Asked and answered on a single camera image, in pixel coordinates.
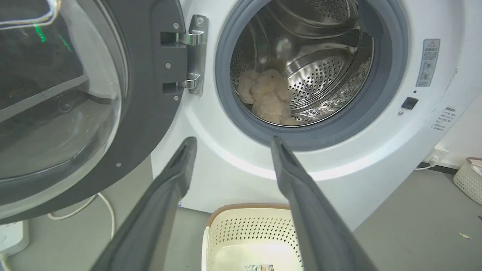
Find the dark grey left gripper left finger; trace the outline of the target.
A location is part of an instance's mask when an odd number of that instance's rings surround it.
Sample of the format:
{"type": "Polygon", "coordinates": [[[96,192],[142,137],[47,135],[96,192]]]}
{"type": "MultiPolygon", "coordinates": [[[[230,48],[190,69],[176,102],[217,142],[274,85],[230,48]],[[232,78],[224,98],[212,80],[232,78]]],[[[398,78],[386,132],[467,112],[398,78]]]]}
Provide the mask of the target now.
{"type": "Polygon", "coordinates": [[[187,137],[91,267],[92,271],[149,271],[158,241],[169,238],[176,208],[187,194],[197,154],[196,137],[187,137]]]}

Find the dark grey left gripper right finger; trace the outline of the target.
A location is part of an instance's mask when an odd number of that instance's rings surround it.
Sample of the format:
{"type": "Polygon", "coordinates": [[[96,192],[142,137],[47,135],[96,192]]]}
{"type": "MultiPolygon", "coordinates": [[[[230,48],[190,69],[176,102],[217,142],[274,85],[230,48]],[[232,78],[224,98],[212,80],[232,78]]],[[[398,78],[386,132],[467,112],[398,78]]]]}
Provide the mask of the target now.
{"type": "Polygon", "coordinates": [[[282,138],[272,138],[271,153],[279,190],[289,202],[304,270],[377,270],[282,138]]]}

